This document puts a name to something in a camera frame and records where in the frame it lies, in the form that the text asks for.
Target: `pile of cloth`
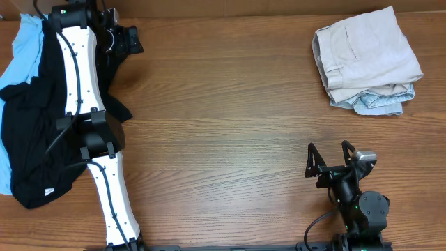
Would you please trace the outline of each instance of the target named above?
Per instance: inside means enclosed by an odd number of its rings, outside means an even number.
[[[402,114],[423,77],[391,6],[319,29],[313,54],[330,104],[361,115]]]
[[[21,15],[13,41],[13,60],[0,78],[0,193],[13,195],[26,208],[54,201],[71,189],[86,166],[66,169],[81,161],[61,140],[43,160],[60,133],[56,120],[65,116],[66,77],[62,50],[50,25]],[[105,55],[96,50],[97,58]],[[100,95],[107,111],[124,122],[132,114],[107,92],[126,56],[107,55],[96,66]]]

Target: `black cloth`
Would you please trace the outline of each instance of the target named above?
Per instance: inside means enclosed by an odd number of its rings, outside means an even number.
[[[43,50],[38,77],[30,84],[7,86],[0,91],[6,104],[1,138],[12,169],[13,196],[26,208],[35,208],[59,198],[86,166],[66,169],[81,160],[79,149],[61,140],[42,161],[43,154],[57,137],[56,120],[65,116],[66,78],[62,50],[56,33],[43,22]],[[125,58],[107,58],[97,66],[98,83],[106,110],[119,121],[132,117],[115,98],[107,94],[119,64]]]

